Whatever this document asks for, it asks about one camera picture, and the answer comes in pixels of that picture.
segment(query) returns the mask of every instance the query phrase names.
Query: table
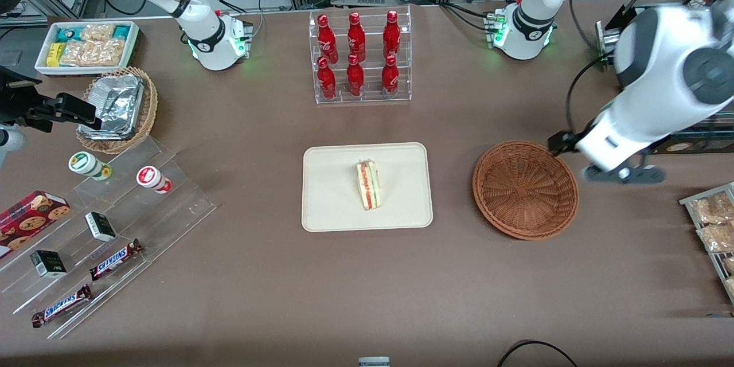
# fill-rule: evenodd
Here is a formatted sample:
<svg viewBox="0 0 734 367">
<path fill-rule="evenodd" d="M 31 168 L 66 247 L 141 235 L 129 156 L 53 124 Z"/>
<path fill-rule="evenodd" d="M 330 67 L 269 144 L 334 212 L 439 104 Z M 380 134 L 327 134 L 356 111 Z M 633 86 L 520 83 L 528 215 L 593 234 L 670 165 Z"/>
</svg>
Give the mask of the table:
<svg viewBox="0 0 734 367">
<path fill-rule="evenodd" d="M 621 3 L 578 1 L 583 27 Z M 732 181 L 731 156 L 656 158 L 669 176 L 660 186 L 579 181 L 579 215 L 560 236 L 504 236 L 474 205 L 474 163 L 504 140 L 542 143 L 562 129 L 567 87 L 591 56 L 566 6 L 533 61 L 487 50 L 481 32 L 436 6 L 412 12 L 413 101 L 369 108 L 315 105 L 307 13 L 268 14 L 252 58 L 223 72 L 199 66 L 172 19 L 139 20 L 136 65 L 160 94 L 153 135 L 221 206 L 62 341 L 0 301 L 0 365 L 336 366 L 361 356 L 391 356 L 396 367 L 493 365 L 525 338 L 556 344 L 579 365 L 731 365 L 734 323 L 703 318 L 731 307 L 677 204 Z M 47 95 L 81 95 L 89 83 L 44 80 Z M 576 122 L 615 86 L 613 74 L 585 75 Z M 27 148 L 8 156 L 0 208 L 81 181 L 66 168 L 80 148 L 73 126 L 54 128 L 28 131 Z M 385 142 L 427 148 L 433 223 L 304 231 L 304 151 Z M 587 164 L 562 158 L 574 171 Z M 543 349 L 520 352 L 507 365 L 564 365 Z"/>
</svg>

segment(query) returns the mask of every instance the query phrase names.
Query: red bottle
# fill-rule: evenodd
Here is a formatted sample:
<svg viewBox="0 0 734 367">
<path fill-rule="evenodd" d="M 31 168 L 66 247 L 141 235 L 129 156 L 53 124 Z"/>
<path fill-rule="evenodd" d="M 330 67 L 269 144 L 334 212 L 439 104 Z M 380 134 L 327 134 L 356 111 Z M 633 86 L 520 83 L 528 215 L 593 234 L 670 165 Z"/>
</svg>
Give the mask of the red bottle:
<svg viewBox="0 0 734 367">
<path fill-rule="evenodd" d="M 398 56 L 400 52 L 400 27 L 398 27 L 398 12 L 394 10 L 388 11 L 388 24 L 385 25 L 385 31 L 382 33 L 383 48 L 382 53 L 385 58 L 388 56 Z"/>
<path fill-rule="evenodd" d="M 354 97 L 362 96 L 365 88 L 365 71 L 360 66 L 359 58 L 354 53 L 349 55 L 349 67 L 346 68 L 346 77 L 349 79 L 349 93 Z"/>
<path fill-rule="evenodd" d="M 323 98 L 326 100 L 336 99 L 336 78 L 334 72 L 329 67 L 329 61 L 319 56 L 317 59 L 319 64 L 319 71 L 317 71 L 317 77 L 319 78 L 319 86 L 322 90 Z"/>
<path fill-rule="evenodd" d="M 395 66 L 395 55 L 385 59 L 385 67 L 382 69 L 382 95 L 391 99 L 398 93 L 398 77 L 400 72 Z"/>
<path fill-rule="evenodd" d="M 336 64 L 339 61 L 339 53 L 336 51 L 336 36 L 329 27 L 329 18 L 325 14 L 320 14 L 317 20 L 319 22 L 319 49 L 331 64 Z"/>
<path fill-rule="evenodd" d="M 356 11 L 349 13 L 349 32 L 346 38 L 349 40 L 349 53 L 356 54 L 360 62 L 365 61 L 367 58 L 365 29 L 360 24 L 360 14 Z"/>
</svg>

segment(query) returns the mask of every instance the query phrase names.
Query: snickers wrapper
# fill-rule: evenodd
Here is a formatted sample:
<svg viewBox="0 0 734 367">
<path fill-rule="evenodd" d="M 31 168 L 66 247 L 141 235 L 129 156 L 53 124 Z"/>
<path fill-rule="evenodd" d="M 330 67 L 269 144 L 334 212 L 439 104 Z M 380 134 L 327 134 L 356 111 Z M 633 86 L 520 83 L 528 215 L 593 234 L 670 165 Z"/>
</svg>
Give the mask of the snickers wrapper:
<svg viewBox="0 0 734 367">
<path fill-rule="evenodd" d="M 103 260 L 102 263 L 95 266 L 89 271 L 89 273 L 92 275 L 92 281 L 97 281 L 102 276 L 110 273 L 112 270 L 121 265 L 121 263 L 128 260 L 128 258 L 142 251 L 142 249 L 142 245 L 140 245 L 140 241 L 138 241 L 137 239 L 130 242 L 130 244 L 127 244 L 125 248 L 115 252 L 112 257 L 107 258 L 107 260 Z"/>
<path fill-rule="evenodd" d="M 45 323 L 50 322 L 50 320 L 53 319 L 53 317 L 56 317 L 57 315 L 68 311 L 71 309 L 71 307 L 74 307 L 75 305 L 79 304 L 83 301 L 91 301 L 92 300 L 92 290 L 89 289 L 89 285 L 84 284 L 79 291 L 76 291 L 76 293 L 71 294 L 70 296 L 66 297 L 65 299 L 57 302 L 56 304 L 48 307 L 45 309 L 45 311 L 35 313 L 33 314 L 32 323 L 33 328 L 39 328 Z"/>
</svg>

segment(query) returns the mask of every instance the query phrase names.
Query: red cookie box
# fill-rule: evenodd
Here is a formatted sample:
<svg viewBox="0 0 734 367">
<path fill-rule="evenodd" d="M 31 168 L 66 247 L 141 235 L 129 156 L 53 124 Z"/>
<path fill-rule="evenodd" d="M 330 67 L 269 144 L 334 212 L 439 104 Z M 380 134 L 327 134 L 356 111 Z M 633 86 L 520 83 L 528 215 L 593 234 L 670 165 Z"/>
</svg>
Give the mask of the red cookie box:
<svg viewBox="0 0 734 367">
<path fill-rule="evenodd" d="M 42 191 L 34 191 L 21 202 L 0 213 L 0 258 L 71 211 L 68 202 Z"/>
</svg>

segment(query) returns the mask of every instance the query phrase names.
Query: brown wicker basket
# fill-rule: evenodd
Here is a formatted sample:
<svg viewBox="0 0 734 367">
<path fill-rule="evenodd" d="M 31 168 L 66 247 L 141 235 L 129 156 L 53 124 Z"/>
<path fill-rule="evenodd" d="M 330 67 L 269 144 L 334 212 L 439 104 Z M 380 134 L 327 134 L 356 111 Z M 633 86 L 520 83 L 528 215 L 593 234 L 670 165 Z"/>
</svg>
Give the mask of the brown wicker basket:
<svg viewBox="0 0 734 367">
<path fill-rule="evenodd" d="M 136 68 L 126 67 L 125 69 L 115 70 L 110 73 L 105 73 L 103 76 L 122 76 L 122 75 L 136 75 L 140 79 L 145 81 L 145 90 L 143 91 L 143 100 L 140 103 L 140 113 L 138 115 L 138 121 L 136 125 L 136 133 L 129 140 L 89 140 L 82 137 L 79 132 L 76 133 L 76 139 L 81 142 L 81 145 L 89 150 L 95 152 L 108 153 L 110 155 L 117 155 L 123 152 L 123 150 L 131 147 L 135 142 L 146 137 L 150 130 L 153 129 L 155 122 L 155 111 L 158 109 L 158 92 L 155 90 L 155 85 L 150 80 L 147 74 Z M 89 99 L 89 91 L 92 89 L 95 79 L 92 84 L 87 87 L 87 93 L 84 94 L 84 100 Z"/>
<path fill-rule="evenodd" d="M 544 147 L 510 140 L 480 157 L 474 200 L 487 220 L 509 236 L 547 239 L 573 221 L 579 188 L 568 166 Z"/>
</svg>

